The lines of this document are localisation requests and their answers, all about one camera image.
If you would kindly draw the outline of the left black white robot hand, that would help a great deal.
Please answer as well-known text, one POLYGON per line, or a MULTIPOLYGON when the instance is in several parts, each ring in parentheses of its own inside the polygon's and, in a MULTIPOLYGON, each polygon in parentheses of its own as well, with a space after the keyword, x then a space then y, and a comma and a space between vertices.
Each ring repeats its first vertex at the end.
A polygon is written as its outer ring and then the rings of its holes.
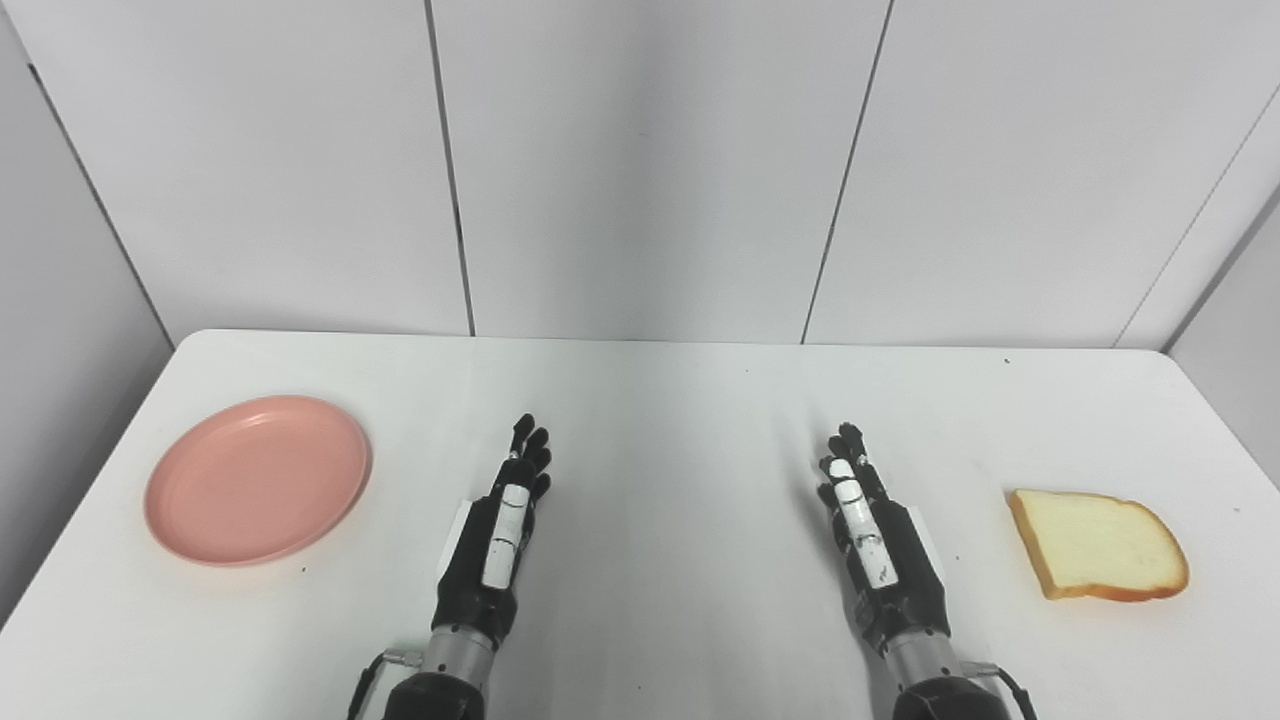
POLYGON ((498 650, 518 611, 515 584, 532 537, 536 506, 550 488, 549 432, 526 413, 486 495, 472 501, 436 584, 431 626, 470 629, 498 650))

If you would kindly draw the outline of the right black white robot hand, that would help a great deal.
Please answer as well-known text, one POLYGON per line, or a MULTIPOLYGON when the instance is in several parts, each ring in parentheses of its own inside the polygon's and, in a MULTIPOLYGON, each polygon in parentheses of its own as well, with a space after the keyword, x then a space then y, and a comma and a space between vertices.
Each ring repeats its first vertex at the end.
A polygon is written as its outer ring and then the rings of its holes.
POLYGON ((861 638, 886 656, 901 635, 950 637, 945 585, 908 506, 891 498, 861 430, 845 421, 819 461, 817 493, 855 591, 861 638))

